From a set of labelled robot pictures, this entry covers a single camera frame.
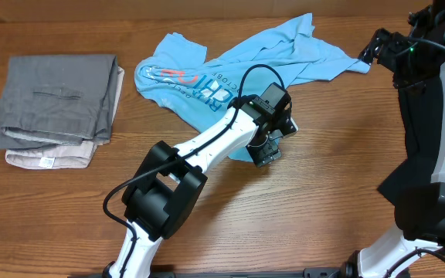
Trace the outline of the light blue printed t-shirt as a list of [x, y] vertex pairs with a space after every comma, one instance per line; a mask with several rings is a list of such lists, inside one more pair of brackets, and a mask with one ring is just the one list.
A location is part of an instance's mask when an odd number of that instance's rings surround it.
[[367, 73], [370, 66], [313, 36], [305, 14], [244, 40], [207, 60], [207, 48], [169, 33], [153, 56], [134, 71], [140, 95], [168, 108], [203, 132], [220, 120], [238, 94], [260, 95], [271, 83], [285, 87], [331, 81], [345, 71]]

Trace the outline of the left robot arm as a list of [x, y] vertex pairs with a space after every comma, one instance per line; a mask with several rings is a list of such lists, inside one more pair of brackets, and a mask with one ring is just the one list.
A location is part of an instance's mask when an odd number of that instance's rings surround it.
[[276, 140], [298, 130], [291, 106], [262, 108], [251, 101], [230, 107], [213, 126], [184, 143], [155, 144], [134, 177], [118, 188], [124, 217], [115, 216], [103, 203], [108, 217], [127, 229], [116, 261], [103, 277], [148, 277], [161, 242], [173, 236], [191, 214], [208, 180], [206, 172], [233, 152], [245, 148], [257, 167], [280, 157]]

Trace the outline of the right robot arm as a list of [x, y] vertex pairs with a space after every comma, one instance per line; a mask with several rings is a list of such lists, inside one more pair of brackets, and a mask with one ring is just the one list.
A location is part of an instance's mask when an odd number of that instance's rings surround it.
[[360, 52], [392, 72], [406, 160], [380, 185], [394, 225], [353, 252], [339, 277], [406, 277], [425, 255], [445, 263], [445, 0], [409, 15], [408, 35], [378, 29]]

